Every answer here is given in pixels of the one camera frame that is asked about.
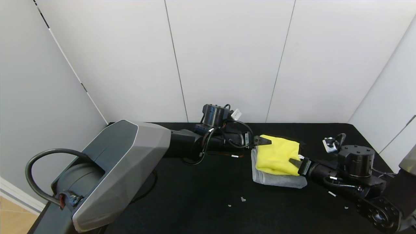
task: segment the yellow towel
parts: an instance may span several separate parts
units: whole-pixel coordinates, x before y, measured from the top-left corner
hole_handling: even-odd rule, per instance
[[[273,175],[295,175],[298,168],[289,158],[299,160],[299,143],[278,137],[261,135],[272,144],[260,145],[257,151],[256,169]]]

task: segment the white wall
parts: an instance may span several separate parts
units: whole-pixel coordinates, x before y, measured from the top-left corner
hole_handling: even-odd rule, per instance
[[[37,0],[108,122],[186,122],[163,0]]]
[[[0,175],[46,203],[26,181],[29,159],[51,148],[82,150],[106,123],[33,1],[0,1],[0,32]],[[39,187],[51,192],[51,182],[73,159],[56,154],[35,163]]]
[[[108,121],[195,122],[229,103],[246,122],[347,122],[416,13],[416,0],[38,2]]]
[[[349,123],[365,136],[376,151],[381,152],[416,115],[415,90],[416,19],[413,19],[396,51]],[[408,151],[416,141],[410,144]],[[396,168],[406,154],[381,153],[391,168]]]
[[[267,122],[347,122],[416,1],[296,0]]]
[[[166,1],[190,122],[207,103],[266,121],[294,2]]]

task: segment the black tablecloth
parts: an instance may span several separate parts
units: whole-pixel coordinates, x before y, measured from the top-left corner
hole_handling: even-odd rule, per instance
[[[191,123],[159,124],[173,130],[194,127]],[[249,125],[254,134],[303,142],[302,154],[314,159],[328,159],[322,139],[341,132],[347,135],[344,144],[371,147],[350,124]],[[390,171],[379,155],[374,167]],[[352,203],[333,197],[312,181],[303,189],[254,183],[250,153],[243,158],[207,155],[197,166],[187,166],[179,159],[162,159],[156,170],[158,182],[153,191],[128,206],[108,226],[106,234],[379,233],[356,213]],[[139,193],[145,192],[152,180],[151,175]]]

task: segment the black cylindrical motor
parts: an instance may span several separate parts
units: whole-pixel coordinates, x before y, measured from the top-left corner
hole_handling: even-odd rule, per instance
[[[338,153],[339,170],[353,177],[369,177],[374,150],[364,146],[346,145]]]
[[[222,127],[228,117],[229,110],[217,105],[206,104],[202,109],[202,124],[208,127]]]

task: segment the white label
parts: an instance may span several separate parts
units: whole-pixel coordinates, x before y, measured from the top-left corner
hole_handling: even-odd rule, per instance
[[[334,197],[337,197],[337,195],[335,193],[331,192],[331,191],[328,191],[328,193],[331,194]]]
[[[248,132],[246,132],[244,135],[245,135],[245,144],[248,144],[249,143],[249,141],[248,141]]]
[[[241,117],[242,113],[239,109],[236,109],[232,114],[231,114],[231,118],[233,118],[233,120],[238,120]]]

